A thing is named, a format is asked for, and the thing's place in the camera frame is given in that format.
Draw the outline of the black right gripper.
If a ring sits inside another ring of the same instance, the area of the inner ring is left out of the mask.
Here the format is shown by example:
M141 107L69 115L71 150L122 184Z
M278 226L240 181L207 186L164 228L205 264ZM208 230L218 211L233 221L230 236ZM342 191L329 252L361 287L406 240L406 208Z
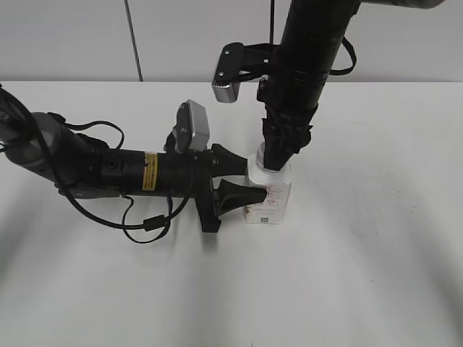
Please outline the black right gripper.
M265 104L263 119L264 157L266 169L280 171L291 158L311 141L312 111L278 110Z

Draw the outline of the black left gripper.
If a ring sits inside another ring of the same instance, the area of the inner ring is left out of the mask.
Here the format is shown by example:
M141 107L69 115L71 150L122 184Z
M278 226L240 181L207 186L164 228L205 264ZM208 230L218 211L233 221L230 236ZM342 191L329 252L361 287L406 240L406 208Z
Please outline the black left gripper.
M219 216L244 206L263 202L267 191L260 187L245 187L221 180L214 192L213 177L244 176L247 159L220 144L211 150L186 149L176 151L178 140L169 134L164 153L158 156L158 190L169 200L178 197L181 202L168 212L168 220L176 218L189 200L195 201L201 231L217 232L221 226Z

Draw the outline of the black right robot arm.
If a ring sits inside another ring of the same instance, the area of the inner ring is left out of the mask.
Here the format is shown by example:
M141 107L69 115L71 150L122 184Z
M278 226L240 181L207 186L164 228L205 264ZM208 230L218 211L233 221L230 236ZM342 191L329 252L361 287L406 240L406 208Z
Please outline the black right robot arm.
M311 141L312 118L361 1L292 1L258 100L264 104L263 165L281 170Z

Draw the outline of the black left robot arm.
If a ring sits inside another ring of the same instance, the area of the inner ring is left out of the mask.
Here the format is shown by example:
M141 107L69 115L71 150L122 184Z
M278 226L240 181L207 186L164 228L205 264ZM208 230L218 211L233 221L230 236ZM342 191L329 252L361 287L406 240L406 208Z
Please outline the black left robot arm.
M244 176L247 160L209 143L205 109L193 100L177 110L176 123L160 153L110 147L85 134L87 124L70 124L52 112L31 112L6 90L1 91L1 151L7 159L52 182L77 209L82 200L136 196L164 197L168 212L137 225L121 221L114 228L159 230L190 201L195 202L205 233L215 233L221 216L261 203L267 191L228 181Z

